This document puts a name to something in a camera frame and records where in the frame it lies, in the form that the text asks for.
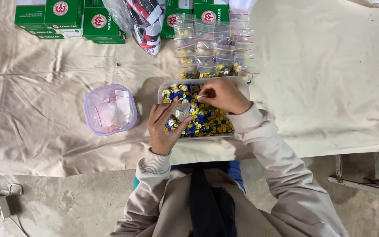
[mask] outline beige hoodie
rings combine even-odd
[[[348,236],[329,194],[313,184],[311,171],[277,135],[276,124],[255,103],[241,115],[230,115],[235,138],[243,141],[263,166],[277,204],[266,213],[245,196],[238,183],[219,169],[205,169],[208,182],[224,187],[235,201],[239,237]],[[173,170],[170,154],[149,149],[136,170],[140,184],[129,197],[124,218],[112,237],[187,237],[191,229],[190,170]]]

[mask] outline red circular logo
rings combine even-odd
[[[212,11],[205,11],[201,15],[201,19],[204,21],[215,21],[216,20],[216,14]]]
[[[168,18],[166,19],[166,23],[168,24],[168,26],[173,27],[176,23],[176,15],[172,14],[168,16]]]
[[[91,19],[91,24],[95,27],[95,28],[102,28],[106,25],[106,17],[104,15],[101,15],[101,14],[97,14],[95,16],[93,16],[93,18]]]
[[[62,16],[65,15],[66,12],[68,12],[68,4],[66,2],[57,2],[55,3],[54,7],[52,8],[55,15]]]

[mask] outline white tablecloth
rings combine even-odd
[[[149,137],[159,85],[178,76],[173,42],[153,59],[134,42],[39,40],[14,26],[15,1],[0,0],[0,175],[67,176],[135,168]],[[300,157],[379,151],[379,9],[347,0],[259,1],[252,13],[264,101]],[[98,137],[82,102],[118,83],[138,101],[138,127]],[[171,163],[251,157],[232,138],[180,140]]]

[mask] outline concrete floor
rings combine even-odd
[[[343,224],[352,237],[379,237],[379,194],[359,191],[327,181],[334,174],[334,157],[303,159],[313,171],[315,181],[330,194]],[[345,176],[372,175],[372,155],[350,155]],[[256,207],[270,212],[276,199],[268,191],[261,166],[256,159],[241,162],[247,195]],[[7,175],[0,177],[0,190],[11,183],[24,187],[23,196],[12,196],[12,213],[20,219],[30,237],[107,236],[132,192],[134,170],[76,175],[67,178]],[[0,218],[0,237],[22,237],[8,219]]]

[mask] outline person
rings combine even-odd
[[[205,83],[200,95],[200,102],[228,111],[234,137],[260,161],[270,193],[277,198],[271,213],[258,210],[245,195],[243,183],[212,163],[209,168],[198,164],[171,168],[171,150],[191,118],[165,132],[164,124],[178,105],[174,101],[154,105],[150,112],[152,146],[138,163],[140,183],[110,236],[348,236],[329,194],[313,184],[311,171],[277,135],[266,110],[257,109],[227,78]],[[228,163],[228,168],[236,167]]]

